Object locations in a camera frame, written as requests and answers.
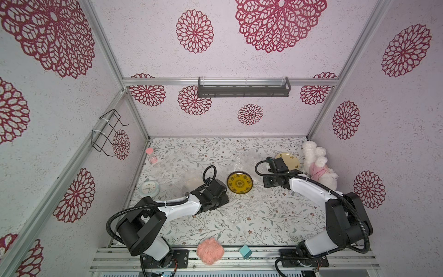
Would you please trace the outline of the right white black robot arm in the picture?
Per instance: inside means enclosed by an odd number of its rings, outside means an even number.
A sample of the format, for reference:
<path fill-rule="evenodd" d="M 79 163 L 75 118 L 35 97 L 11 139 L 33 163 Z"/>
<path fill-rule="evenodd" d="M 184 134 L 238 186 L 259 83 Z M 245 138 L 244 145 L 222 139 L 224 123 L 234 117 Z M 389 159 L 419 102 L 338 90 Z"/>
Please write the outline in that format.
<path fill-rule="evenodd" d="M 341 193 L 315 181 L 299 170 L 290 171 L 282 158 L 268 157 L 255 165 L 266 188 L 281 187 L 298 193 L 325 213 L 325 230 L 296 247 L 302 260 L 323 257 L 344 249 L 365 254 L 370 250 L 373 227 L 361 198 L 353 192 Z"/>

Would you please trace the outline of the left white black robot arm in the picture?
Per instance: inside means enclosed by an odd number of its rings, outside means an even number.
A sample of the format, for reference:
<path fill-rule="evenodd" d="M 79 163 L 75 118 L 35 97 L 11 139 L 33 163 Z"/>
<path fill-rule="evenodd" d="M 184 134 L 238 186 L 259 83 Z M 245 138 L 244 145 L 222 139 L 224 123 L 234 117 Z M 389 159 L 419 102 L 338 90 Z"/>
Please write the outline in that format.
<path fill-rule="evenodd" d="M 106 231 L 124 244 L 132 256 L 149 257 L 159 267 L 166 267 L 173 259 L 173 250 L 160 235 L 165 223 L 213 211 L 227 203 L 227 186 L 213 179 L 179 199 L 160 202 L 143 197 L 134 207 L 111 216 Z"/>

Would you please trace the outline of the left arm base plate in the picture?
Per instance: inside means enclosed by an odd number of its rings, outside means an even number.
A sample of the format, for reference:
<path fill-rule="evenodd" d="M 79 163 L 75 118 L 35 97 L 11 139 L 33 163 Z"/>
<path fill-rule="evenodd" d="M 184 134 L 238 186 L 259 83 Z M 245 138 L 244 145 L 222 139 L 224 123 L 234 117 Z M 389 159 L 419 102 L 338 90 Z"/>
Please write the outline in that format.
<path fill-rule="evenodd" d="M 188 268 L 189 251 L 186 249 L 173 249 L 172 254 L 166 255 L 161 261 L 142 254 L 141 265 L 144 269 L 183 269 Z"/>

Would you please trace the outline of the bubble-wrapped plate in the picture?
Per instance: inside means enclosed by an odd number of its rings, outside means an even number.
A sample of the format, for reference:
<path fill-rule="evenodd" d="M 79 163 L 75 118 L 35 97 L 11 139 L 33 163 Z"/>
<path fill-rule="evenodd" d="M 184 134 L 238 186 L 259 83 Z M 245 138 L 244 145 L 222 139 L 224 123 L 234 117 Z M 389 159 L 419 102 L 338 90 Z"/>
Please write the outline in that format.
<path fill-rule="evenodd" d="M 227 177 L 227 187 L 233 193 L 243 195 L 249 193 L 253 188 L 252 177 L 242 171 L 232 172 Z"/>
<path fill-rule="evenodd" d="M 190 178 L 186 178 L 184 180 L 183 189 L 186 192 L 191 192 L 203 184 L 204 184 L 204 181 L 201 177 L 190 177 Z"/>

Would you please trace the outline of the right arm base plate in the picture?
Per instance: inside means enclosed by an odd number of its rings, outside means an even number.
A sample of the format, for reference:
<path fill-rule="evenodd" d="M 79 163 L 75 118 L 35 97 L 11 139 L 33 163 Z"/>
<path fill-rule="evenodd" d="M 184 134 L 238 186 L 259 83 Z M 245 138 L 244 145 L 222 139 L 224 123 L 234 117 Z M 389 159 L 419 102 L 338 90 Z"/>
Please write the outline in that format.
<path fill-rule="evenodd" d="M 309 254 L 299 254 L 296 248 L 280 249 L 280 257 L 283 258 L 281 265 L 284 268 L 290 267 L 329 267 L 326 256 L 313 257 Z"/>

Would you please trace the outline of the cream dinner plate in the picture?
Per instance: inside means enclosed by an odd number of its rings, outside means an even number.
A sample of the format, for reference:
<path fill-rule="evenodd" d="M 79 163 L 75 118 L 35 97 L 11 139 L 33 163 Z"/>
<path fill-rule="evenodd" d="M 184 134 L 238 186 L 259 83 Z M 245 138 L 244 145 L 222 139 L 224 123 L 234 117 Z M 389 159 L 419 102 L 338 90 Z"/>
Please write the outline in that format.
<path fill-rule="evenodd" d="M 301 169 L 299 159 L 291 153 L 288 153 L 288 152 L 279 153 L 275 156 L 275 159 L 278 159 L 278 158 L 283 159 L 283 161 L 286 164 L 286 166 L 288 167 L 289 171 Z"/>

